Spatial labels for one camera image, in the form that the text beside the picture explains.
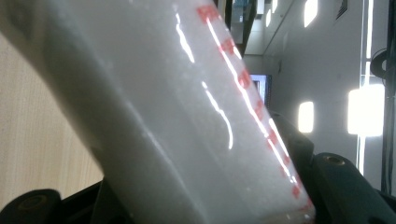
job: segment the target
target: white translucent container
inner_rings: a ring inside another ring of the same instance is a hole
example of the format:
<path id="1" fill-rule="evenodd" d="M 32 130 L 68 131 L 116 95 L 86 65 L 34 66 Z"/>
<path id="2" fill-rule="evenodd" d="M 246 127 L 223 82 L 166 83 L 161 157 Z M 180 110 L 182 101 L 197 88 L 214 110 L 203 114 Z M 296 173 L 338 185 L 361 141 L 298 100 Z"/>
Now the white translucent container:
<path id="1" fill-rule="evenodd" d="M 10 22 L 6 7 L 0 28 L 40 72 L 137 223 L 313 221 L 211 0 L 27 5 L 32 29 Z"/>

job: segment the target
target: beige wall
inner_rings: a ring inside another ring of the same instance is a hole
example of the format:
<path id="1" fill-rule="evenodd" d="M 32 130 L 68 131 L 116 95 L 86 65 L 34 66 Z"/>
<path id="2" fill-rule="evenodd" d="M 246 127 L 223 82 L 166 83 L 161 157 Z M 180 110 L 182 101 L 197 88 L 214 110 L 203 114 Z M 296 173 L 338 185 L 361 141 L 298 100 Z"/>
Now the beige wall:
<path id="1" fill-rule="evenodd" d="M 32 189 L 64 198 L 101 179 L 44 83 L 0 35 L 0 209 Z"/>

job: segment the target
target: ceiling light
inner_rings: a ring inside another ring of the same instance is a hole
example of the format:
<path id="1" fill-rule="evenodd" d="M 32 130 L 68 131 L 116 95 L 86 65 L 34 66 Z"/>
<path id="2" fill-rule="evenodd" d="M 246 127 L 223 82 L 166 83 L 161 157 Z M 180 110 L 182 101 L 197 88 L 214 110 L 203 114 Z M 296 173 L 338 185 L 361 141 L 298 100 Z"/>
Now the ceiling light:
<path id="1" fill-rule="evenodd" d="M 265 17 L 265 25 L 268 27 L 271 22 L 271 9 L 268 10 L 267 16 Z"/>
<path id="2" fill-rule="evenodd" d="M 272 12 L 275 13 L 275 10 L 277 8 L 277 0 L 273 0 L 272 2 Z"/>
<path id="3" fill-rule="evenodd" d="M 318 15 L 318 0 L 306 0 L 304 8 L 304 27 Z"/>
<path id="4" fill-rule="evenodd" d="M 348 95 L 347 131 L 361 136 L 379 136 L 384 126 L 384 85 L 363 86 Z"/>
<path id="5" fill-rule="evenodd" d="M 305 102 L 300 104 L 298 130 L 302 133 L 312 133 L 314 130 L 314 103 Z"/>

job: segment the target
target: wall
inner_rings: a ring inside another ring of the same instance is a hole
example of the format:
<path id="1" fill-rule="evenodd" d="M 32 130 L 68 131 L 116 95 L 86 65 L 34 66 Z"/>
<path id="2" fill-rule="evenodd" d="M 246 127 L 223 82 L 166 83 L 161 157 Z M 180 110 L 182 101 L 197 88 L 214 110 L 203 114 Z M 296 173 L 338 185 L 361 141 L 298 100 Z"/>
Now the wall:
<path id="1" fill-rule="evenodd" d="M 0 35 L 0 209 L 33 189 L 67 197 L 102 179 L 35 71 Z"/>
<path id="2" fill-rule="evenodd" d="M 335 21 L 334 1 L 319 0 L 317 17 L 304 28 L 304 1 L 294 1 L 264 52 L 262 67 L 273 72 L 271 109 L 297 124 L 299 104 L 313 101 L 315 126 L 307 136 L 316 146 L 315 153 L 332 152 L 355 162 L 357 136 L 347 132 L 347 95 L 360 85 L 363 1 L 348 2 L 348 12 Z M 380 13 L 388 14 L 386 1 L 375 1 L 375 15 Z M 373 52 L 386 40 L 387 18 L 375 16 L 374 23 Z M 378 139 L 368 140 L 365 165 L 365 177 L 377 189 Z"/>

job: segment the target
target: red measurement markings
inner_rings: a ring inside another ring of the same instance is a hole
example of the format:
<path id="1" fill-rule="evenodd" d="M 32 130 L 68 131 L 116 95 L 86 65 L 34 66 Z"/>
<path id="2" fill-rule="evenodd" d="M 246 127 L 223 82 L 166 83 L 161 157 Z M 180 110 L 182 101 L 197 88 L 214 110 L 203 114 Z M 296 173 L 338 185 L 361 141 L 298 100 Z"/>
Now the red measurement markings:
<path id="1" fill-rule="evenodd" d="M 285 171 L 285 168 L 283 168 L 283 166 L 279 166 L 279 169 L 280 169 L 280 172 L 282 173 L 282 176 L 283 177 L 286 177 L 286 171 Z"/>
<path id="2" fill-rule="evenodd" d="M 232 38 L 226 39 L 224 42 L 221 43 L 220 49 L 221 51 L 225 51 L 229 54 L 234 54 L 235 43 L 233 42 Z"/>
<path id="3" fill-rule="evenodd" d="M 277 144 L 277 136 L 276 133 L 274 131 L 274 129 L 271 129 L 270 134 L 268 135 L 268 140 L 271 140 L 271 142 L 276 145 Z"/>
<path id="4" fill-rule="evenodd" d="M 286 153 L 283 155 L 283 163 L 285 163 L 285 165 L 289 165 L 290 163 L 290 157 L 286 155 Z"/>
<path id="5" fill-rule="evenodd" d="M 247 89 L 250 85 L 250 74 L 248 73 L 248 70 L 242 71 L 242 73 L 238 77 L 238 82 L 239 85 L 241 85 L 242 88 Z"/>
<path id="6" fill-rule="evenodd" d="M 218 9 L 213 5 L 198 7 L 197 12 L 203 23 L 207 23 L 207 20 L 214 21 L 220 18 Z"/>
<path id="7" fill-rule="evenodd" d="M 259 120 L 262 120 L 262 117 L 264 116 L 264 113 L 262 111 L 263 108 L 264 104 L 262 103 L 262 100 L 259 100 L 259 102 L 257 102 L 256 108 L 254 109 L 254 112 L 256 113 L 256 116 Z"/>
<path id="8" fill-rule="evenodd" d="M 294 198 L 298 199 L 300 197 L 302 183 L 299 176 L 296 176 L 296 178 L 297 178 L 297 183 L 294 183 L 291 193 L 294 195 Z"/>
<path id="9" fill-rule="evenodd" d="M 298 199 L 300 197 L 300 187 L 298 187 L 297 185 L 293 186 L 293 189 L 291 190 L 291 193 L 293 194 L 295 199 Z"/>

